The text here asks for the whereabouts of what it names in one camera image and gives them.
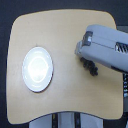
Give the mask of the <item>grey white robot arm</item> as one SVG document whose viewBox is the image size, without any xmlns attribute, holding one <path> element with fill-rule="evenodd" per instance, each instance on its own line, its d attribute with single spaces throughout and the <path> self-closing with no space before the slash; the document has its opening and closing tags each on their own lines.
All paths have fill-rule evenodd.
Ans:
<svg viewBox="0 0 128 128">
<path fill-rule="evenodd" d="M 102 26 L 89 25 L 75 54 L 122 73 L 128 73 L 128 33 Z"/>
</svg>

